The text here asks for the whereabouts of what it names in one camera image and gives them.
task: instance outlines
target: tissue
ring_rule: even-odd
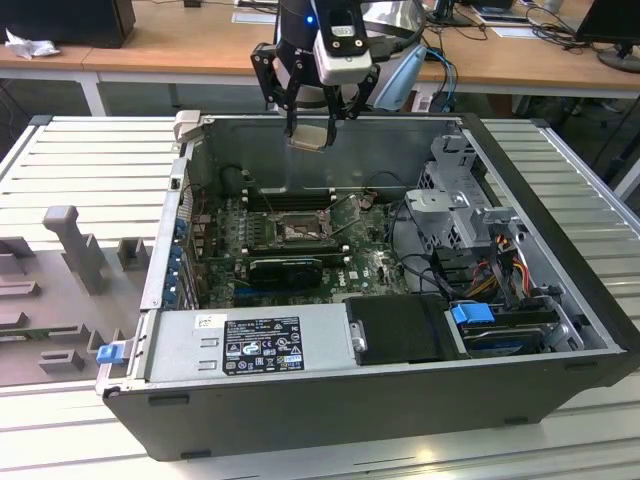
[[[33,57],[46,57],[60,53],[60,50],[56,49],[53,42],[49,40],[26,40],[13,35],[9,30],[5,31],[8,40],[4,42],[4,46],[18,57],[31,60]]]

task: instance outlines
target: computer case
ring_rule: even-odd
[[[0,32],[30,40],[120,48],[136,21],[131,0],[5,0]]]

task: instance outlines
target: green circuit board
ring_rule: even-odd
[[[360,194],[338,198],[334,205],[315,211],[252,212],[240,201],[227,200],[212,212],[215,255],[206,260],[208,307],[339,303],[349,296],[408,293],[403,270],[385,242],[388,209],[366,203],[362,208]],[[298,253],[311,248],[318,252]],[[247,273],[251,262],[274,256],[321,259],[322,281],[302,291],[256,291]]]

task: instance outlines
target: white paper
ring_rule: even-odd
[[[255,23],[259,25],[275,25],[276,16],[262,13],[235,12],[231,16],[233,23]]]
[[[46,57],[60,53],[60,50],[56,49],[53,42],[49,40],[27,40],[13,35],[8,29],[5,31],[7,32],[7,41],[4,42],[4,46],[18,57],[31,60],[33,57]]]
[[[528,27],[493,27],[492,30],[503,38],[538,38]]]

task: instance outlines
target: power supply label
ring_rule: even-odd
[[[304,370],[299,317],[228,320],[224,324],[227,375]]]

